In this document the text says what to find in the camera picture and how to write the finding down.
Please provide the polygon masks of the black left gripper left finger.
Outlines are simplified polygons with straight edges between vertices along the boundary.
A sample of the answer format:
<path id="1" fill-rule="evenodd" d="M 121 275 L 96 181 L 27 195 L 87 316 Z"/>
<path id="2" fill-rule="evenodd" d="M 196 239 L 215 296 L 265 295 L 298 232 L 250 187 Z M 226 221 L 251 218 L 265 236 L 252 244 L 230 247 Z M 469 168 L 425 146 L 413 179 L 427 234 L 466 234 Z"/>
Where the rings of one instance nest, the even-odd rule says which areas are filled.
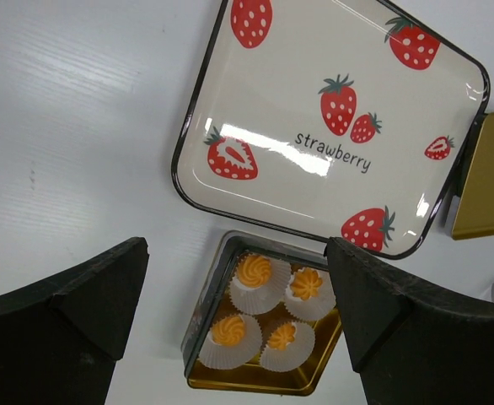
<path id="1" fill-rule="evenodd" d="M 0 295 L 0 404 L 103 404 L 148 267 L 132 237 Z"/>

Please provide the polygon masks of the orange swirl cookie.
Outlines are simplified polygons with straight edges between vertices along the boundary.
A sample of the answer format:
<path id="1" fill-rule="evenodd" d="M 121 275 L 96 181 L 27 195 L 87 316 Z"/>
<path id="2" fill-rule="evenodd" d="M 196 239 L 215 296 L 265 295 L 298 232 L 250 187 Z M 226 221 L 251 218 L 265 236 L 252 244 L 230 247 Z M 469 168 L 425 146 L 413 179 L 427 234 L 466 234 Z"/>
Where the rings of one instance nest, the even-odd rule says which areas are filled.
<path id="1" fill-rule="evenodd" d="M 319 296 L 319 290 L 323 285 L 324 280 L 319 275 L 317 270 L 306 267 L 303 270 L 298 270 L 293 275 L 293 280 L 290 283 L 292 297 L 307 301 Z"/>

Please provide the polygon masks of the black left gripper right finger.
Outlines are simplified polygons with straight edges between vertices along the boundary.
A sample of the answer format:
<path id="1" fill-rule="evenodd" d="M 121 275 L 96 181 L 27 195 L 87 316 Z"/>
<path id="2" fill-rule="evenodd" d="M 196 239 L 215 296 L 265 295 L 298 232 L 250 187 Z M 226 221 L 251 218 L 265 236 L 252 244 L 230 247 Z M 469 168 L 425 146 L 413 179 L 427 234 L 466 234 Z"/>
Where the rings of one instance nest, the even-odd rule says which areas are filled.
<path id="1" fill-rule="evenodd" d="M 494 404 L 494 303 L 440 287 L 340 237 L 325 248 L 369 404 Z"/>

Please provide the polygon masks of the black gold cookie tin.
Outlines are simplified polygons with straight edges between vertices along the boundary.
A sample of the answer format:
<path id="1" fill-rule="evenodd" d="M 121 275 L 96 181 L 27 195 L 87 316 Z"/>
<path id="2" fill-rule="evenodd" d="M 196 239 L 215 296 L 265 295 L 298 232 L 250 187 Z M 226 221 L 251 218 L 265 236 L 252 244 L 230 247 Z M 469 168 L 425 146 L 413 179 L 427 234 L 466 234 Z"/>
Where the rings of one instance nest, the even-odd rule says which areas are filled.
<path id="1" fill-rule="evenodd" d="M 267 331 L 280 321 L 301 321 L 287 311 L 284 295 L 269 312 L 249 315 L 260 324 L 262 345 L 259 353 L 248 363 L 233 370 L 213 370 L 204 366 L 198 359 L 208 330 L 219 317 L 236 312 L 246 314 L 232 304 L 228 286 L 235 265 L 240 257 L 248 252 L 288 262 L 292 274 L 302 267 L 328 272 L 327 261 L 317 252 L 244 232 L 228 232 L 218 246 L 181 344 L 185 378 L 188 385 L 196 389 L 306 397 L 314 392 L 318 385 L 341 335 L 341 318 L 336 307 L 319 321 L 303 321 L 314 329 L 316 340 L 310 357 L 295 370 L 279 373 L 265 370 L 259 364 Z"/>

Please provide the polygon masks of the gold tin lid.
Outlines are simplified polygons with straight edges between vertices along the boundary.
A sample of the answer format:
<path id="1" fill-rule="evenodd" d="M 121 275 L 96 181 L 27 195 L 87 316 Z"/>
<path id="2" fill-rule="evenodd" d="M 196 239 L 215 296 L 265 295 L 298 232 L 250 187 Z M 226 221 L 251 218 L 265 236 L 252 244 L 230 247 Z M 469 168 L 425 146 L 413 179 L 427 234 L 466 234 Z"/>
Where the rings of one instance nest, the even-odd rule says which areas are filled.
<path id="1" fill-rule="evenodd" d="M 445 221 L 453 240 L 494 235 L 494 112 L 476 119 L 459 161 Z"/>

